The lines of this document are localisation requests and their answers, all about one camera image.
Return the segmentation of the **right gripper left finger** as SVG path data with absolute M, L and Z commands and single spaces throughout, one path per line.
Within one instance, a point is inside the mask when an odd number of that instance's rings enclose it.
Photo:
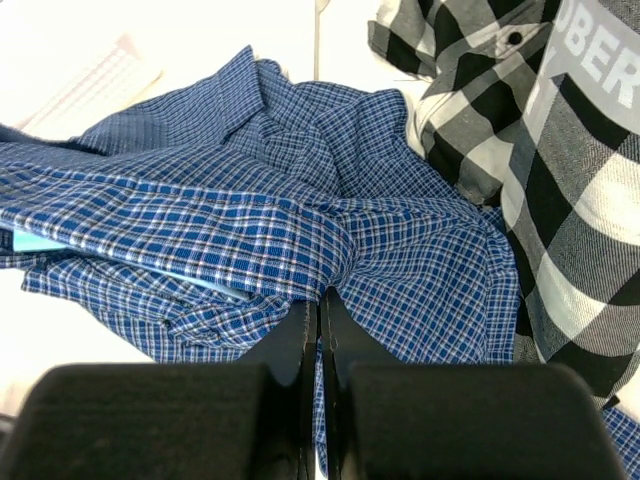
M 231 363 L 48 372 L 1 449 L 5 479 L 310 479 L 316 307 Z

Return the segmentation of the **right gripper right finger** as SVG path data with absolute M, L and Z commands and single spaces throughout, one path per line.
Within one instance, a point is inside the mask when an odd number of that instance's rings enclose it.
M 621 479 L 584 381 L 561 365 L 405 364 L 329 289 L 319 306 L 332 479 Z

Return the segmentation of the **blue plaid shirt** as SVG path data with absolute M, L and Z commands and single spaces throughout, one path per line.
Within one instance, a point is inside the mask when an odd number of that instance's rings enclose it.
M 24 271 L 25 290 L 79 304 L 151 364 L 234 362 L 294 303 L 313 303 L 312 442 L 328 474 L 319 306 L 329 289 L 402 363 L 545 365 L 514 359 L 520 277 L 501 208 L 448 185 L 407 145 L 405 120 L 395 90 L 294 84 L 245 48 L 66 141 L 3 127 L 1 264 Z M 14 252 L 14 229 L 84 253 Z M 637 478 L 638 423 L 598 405 L 581 379 L 621 479 Z

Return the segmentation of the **blue hanger of plaid shirt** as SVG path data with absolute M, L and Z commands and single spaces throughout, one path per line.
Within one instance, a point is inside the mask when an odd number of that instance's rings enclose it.
M 80 253 L 84 253 L 84 250 L 79 249 L 78 247 L 69 246 L 64 243 L 56 242 L 32 233 L 28 233 L 26 231 L 14 229 L 11 231 L 11 233 L 12 233 L 12 248 L 13 248 L 13 251 L 17 253 L 53 252 L 53 251 L 62 251 L 62 250 L 73 250 Z M 221 284 L 216 284 L 216 283 L 198 279 L 198 278 L 187 277 L 177 273 L 160 270 L 150 266 L 139 265 L 134 262 L 129 262 L 125 260 L 121 260 L 121 263 L 124 263 L 132 267 L 143 268 L 147 271 L 162 274 L 170 278 L 173 278 L 175 280 L 184 281 L 202 288 L 207 288 L 215 292 L 218 292 L 220 294 L 224 294 L 233 299 L 242 300 L 242 301 L 249 300 L 248 293 L 240 290 L 236 290 L 230 287 L 226 287 Z

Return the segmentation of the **black white checked shirt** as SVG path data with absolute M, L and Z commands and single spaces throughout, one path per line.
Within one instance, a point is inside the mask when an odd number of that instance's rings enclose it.
M 502 210 L 521 305 L 516 356 L 564 364 L 639 412 L 639 5 L 385 1 L 380 58 L 427 83 L 410 144 Z

